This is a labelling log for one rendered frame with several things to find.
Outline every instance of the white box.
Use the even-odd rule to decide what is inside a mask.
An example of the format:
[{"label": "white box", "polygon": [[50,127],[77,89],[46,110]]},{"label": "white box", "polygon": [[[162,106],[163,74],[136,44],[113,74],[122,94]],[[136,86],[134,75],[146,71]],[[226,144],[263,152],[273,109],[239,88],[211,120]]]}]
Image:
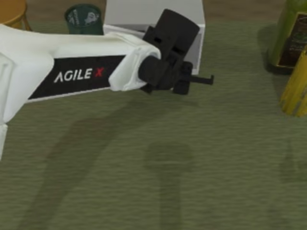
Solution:
[{"label": "white box", "polygon": [[140,32],[134,35],[142,38],[148,26],[155,26],[164,9],[180,13],[200,27],[200,32],[185,58],[186,61],[193,64],[192,74],[197,75],[205,34],[202,0],[108,0],[104,32],[119,32],[117,27],[122,27]]}]

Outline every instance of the green table surface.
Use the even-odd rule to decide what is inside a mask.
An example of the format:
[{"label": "green table surface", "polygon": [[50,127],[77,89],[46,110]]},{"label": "green table surface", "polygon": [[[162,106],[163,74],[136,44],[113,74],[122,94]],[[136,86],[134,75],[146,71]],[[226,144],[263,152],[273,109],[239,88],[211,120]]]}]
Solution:
[{"label": "green table surface", "polygon": [[288,77],[263,68],[273,30],[209,23],[200,76],[215,83],[188,96],[100,91],[26,104],[0,162],[0,229],[307,229],[307,120],[281,112]]}]

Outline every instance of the red letter x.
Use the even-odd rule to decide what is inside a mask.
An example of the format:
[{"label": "red letter x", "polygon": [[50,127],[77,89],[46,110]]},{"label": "red letter x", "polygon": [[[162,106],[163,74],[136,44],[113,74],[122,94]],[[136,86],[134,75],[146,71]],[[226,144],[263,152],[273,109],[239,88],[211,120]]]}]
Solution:
[{"label": "red letter x", "polygon": [[95,77],[102,77],[102,71],[103,71],[104,69],[105,69],[104,67],[97,68],[97,69],[96,69]]}]

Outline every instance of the agilex logo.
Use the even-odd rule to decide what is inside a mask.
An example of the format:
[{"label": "agilex logo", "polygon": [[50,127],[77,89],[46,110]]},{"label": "agilex logo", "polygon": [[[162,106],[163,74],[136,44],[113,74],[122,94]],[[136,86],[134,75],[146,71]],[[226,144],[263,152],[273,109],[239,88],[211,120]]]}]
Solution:
[{"label": "agilex logo", "polygon": [[29,99],[110,87],[109,77],[125,56],[72,57],[54,60],[52,71]]}]

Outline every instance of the orange stool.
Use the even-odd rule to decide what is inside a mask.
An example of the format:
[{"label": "orange stool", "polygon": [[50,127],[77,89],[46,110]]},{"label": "orange stool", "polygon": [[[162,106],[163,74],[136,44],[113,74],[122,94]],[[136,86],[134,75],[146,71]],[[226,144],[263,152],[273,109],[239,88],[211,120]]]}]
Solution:
[{"label": "orange stool", "polygon": [[0,0],[0,24],[32,31],[26,18],[25,0]]}]

